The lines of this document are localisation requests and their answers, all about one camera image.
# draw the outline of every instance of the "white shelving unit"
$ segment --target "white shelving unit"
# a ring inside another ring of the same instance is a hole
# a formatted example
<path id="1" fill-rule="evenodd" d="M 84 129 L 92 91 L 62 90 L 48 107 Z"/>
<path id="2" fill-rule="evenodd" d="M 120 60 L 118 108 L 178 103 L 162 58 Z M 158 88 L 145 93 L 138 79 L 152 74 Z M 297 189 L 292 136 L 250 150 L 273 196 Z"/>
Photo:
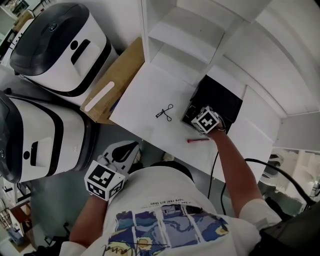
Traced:
<path id="1" fill-rule="evenodd" d="M 271 0 L 138 0 L 144 54 L 197 85 Z"/>

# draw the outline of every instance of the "white shelf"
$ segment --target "white shelf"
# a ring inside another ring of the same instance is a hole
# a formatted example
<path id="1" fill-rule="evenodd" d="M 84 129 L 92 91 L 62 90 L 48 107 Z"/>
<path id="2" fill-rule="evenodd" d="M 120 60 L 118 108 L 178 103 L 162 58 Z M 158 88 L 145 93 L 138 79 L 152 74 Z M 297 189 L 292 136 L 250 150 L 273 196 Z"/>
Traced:
<path id="1" fill-rule="evenodd" d="M 213 58 L 223 35 L 224 30 L 218 25 L 179 7 L 174 7 L 148 34 L 206 64 Z"/>
<path id="2" fill-rule="evenodd" d="M 166 43 L 163 44 L 151 63 L 191 85 L 206 67 L 202 61 Z"/>

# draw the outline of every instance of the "white t-shirt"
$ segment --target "white t-shirt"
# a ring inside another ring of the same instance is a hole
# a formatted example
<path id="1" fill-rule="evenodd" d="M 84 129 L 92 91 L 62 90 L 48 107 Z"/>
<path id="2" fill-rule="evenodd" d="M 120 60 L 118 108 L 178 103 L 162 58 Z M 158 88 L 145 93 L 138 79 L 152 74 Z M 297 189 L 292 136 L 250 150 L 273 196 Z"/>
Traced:
<path id="1" fill-rule="evenodd" d="M 248 255 L 259 230 L 280 221 L 260 199 L 239 218 L 218 215 L 189 177 L 154 166 L 132 173 L 110 202 L 102 237 L 89 248 L 64 242 L 60 256 Z"/>

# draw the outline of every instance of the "white appliance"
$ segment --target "white appliance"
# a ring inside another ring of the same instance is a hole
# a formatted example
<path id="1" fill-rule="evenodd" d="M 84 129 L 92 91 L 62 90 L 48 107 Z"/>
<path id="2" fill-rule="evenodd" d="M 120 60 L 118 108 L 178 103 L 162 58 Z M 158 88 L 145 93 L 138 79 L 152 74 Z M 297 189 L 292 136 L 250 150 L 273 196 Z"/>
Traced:
<path id="1" fill-rule="evenodd" d="M 31 82 L 81 106 L 117 57 L 87 7 L 58 3 L 29 24 L 11 54 L 10 66 Z"/>
<path id="2" fill-rule="evenodd" d="M 70 108 L 0 91 L 0 174 L 11 183 L 84 169 L 96 125 Z"/>

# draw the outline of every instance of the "gray floor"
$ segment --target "gray floor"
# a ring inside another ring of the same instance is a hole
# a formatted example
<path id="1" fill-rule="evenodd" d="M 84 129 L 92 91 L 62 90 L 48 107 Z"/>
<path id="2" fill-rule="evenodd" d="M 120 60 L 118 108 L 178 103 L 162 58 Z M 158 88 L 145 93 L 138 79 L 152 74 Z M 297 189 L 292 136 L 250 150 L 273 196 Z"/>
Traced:
<path id="1" fill-rule="evenodd" d="M 92 159 L 96 159 L 108 145 L 123 141 L 135 140 L 141 144 L 141 162 L 145 167 L 162 159 L 164 152 L 157 147 L 142 141 L 127 130 L 117 125 L 101 125 L 97 137 Z M 196 187 L 204 194 L 208 195 L 210 176 L 195 169 L 182 161 L 177 162 L 189 168 Z M 65 236 L 63 224 L 68 222 L 70 227 L 75 223 L 81 209 L 84 207 L 89 194 L 85 189 L 84 176 L 86 171 L 67 171 L 51 177 L 44 177 L 33 180 L 32 184 L 32 221 L 34 226 L 34 238 L 37 246 L 46 245 L 44 237 Z M 224 183 L 213 179 L 210 193 L 210 200 L 216 207 L 218 213 L 222 214 L 220 195 Z M 228 215 L 233 215 L 230 199 L 227 193 L 223 197 L 223 202 Z"/>

